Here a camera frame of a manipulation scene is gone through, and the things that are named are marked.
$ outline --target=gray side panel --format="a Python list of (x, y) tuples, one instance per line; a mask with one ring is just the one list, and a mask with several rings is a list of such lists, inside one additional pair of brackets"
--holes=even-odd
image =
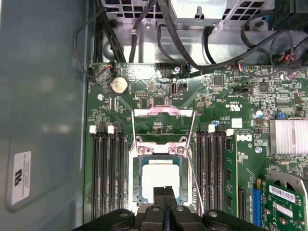
[[(0, 230), (82, 223), (85, 84), (72, 52), (84, 0), (2, 0)], [(85, 57), (85, 33), (79, 49)], [(29, 196), (12, 205), (14, 155), (32, 152)]]

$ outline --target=logo on circuit board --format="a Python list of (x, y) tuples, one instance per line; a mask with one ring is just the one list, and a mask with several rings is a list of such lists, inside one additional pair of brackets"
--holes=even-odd
[(232, 112), (239, 112), (241, 110), (242, 105), (238, 104), (226, 104), (226, 108), (230, 108)]
[(237, 141), (252, 141), (252, 135), (236, 135)]

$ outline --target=integrated circuit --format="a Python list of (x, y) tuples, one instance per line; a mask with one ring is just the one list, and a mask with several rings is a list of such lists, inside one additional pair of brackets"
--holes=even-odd
[(268, 82), (260, 82), (259, 83), (259, 92), (266, 93), (269, 91), (269, 83)]
[(214, 86), (223, 86), (223, 76), (214, 76), (213, 85)]

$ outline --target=ram slot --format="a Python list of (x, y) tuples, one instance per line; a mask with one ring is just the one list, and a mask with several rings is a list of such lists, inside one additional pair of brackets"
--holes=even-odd
[(210, 161), (210, 153), (211, 153), (211, 144), (210, 144), (210, 137), (208, 133), (205, 133), (205, 137), (203, 139), (203, 147), (204, 147), (204, 158), (203, 158), (203, 165), (204, 165), (204, 187), (205, 187), (205, 201), (204, 201), (204, 208), (205, 211), (211, 208), (212, 203), (212, 187), (211, 187), (211, 161)]
[(210, 170), (209, 174), (211, 176), (211, 207), (210, 209), (218, 209), (218, 163), (217, 163), (217, 137), (214, 136), (213, 133), (209, 135), (209, 145), (210, 145), (210, 154), (209, 154), (209, 162), (210, 162)]
[[(201, 198), (203, 199), (203, 202), (206, 205), (207, 200), (204, 197), (204, 194), (205, 194), (205, 187), (204, 187), (204, 183), (205, 183), (205, 178), (204, 178), (205, 146), (204, 146), (204, 142), (205, 142), (204, 133), (203, 132), (197, 132), (197, 155), (196, 155), (197, 180), (198, 180), (197, 187), (199, 187)], [(201, 210), (199, 198), (197, 198), (196, 205), (197, 205), (198, 213), (200, 215), (202, 215), (204, 213), (204, 211)]]
[(205, 211), (225, 209), (225, 136), (225, 132), (197, 133), (198, 182)]
[(97, 201), (97, 164), (98, 164), (98, 144), (100, 138), (96, 135), (93, 136), (93, 172), (92, 172), (92, 202), (91, 202), (91, 209), (92, 209), (92, 220), (96, 219), (96, 201)]
[(101, 135), (101, 215), (108, 213), (107, 211), (107, 202), (108, 202), (108, 138), (104, 133)]
[(124, 206), (124, 134), (118, 133), (117, 209)]
[(116, 134), (108, 134), (109, 146), (109, 193), (108, 212), (115, 210), (115, 189), (116, 189)]
[(102, 156), (102, 133), (93, 137), (93, 174), (92, 174), (92, 219), (100, 217), (101, 214), (101, 156)]
[(225, 142), (225, 133), (217, 133), (218, 209), (221, 211), (225, 210)]
[[(211, 162), (209, 161), (211, 145), (209, 145), (209, 142), (210, 138), (207, 132), (200, 131), (197, 133), (197, 176), (205, 211), (210, 209), (210, 203), (212, 203)], [(199, 214), (202, 215), (204, 211), (201, 211), (199, 199), (197, 206)]]

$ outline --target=barcode sticker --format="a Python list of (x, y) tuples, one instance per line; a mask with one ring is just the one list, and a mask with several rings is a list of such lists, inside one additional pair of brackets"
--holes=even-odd
[(279, 197), (286, 199), (288, 201), (291, 201), (293, 203), (296, 202), (294, 194), (288, 193), (284, 190), (278, 189), (278, 188), (273, 187), (273, 186), (269, 186), (269, 189), (270, 189), (269, 192), (276, 195), (276, 196), (279, 196)]
[(293, 212), (292, 212), (291, 210), (289, 210), (289, 209), (287, 209), (287, 208), (285, 208), (285, 207), (282, 207), (282, 206), (280, 206), (279, 204), (276, 204), (276, 209), (277, 209), (279, 212), (281, 212), (281, 213), (283, 213), (283, 214), (289, 216), (290, 218), (293, 218)]

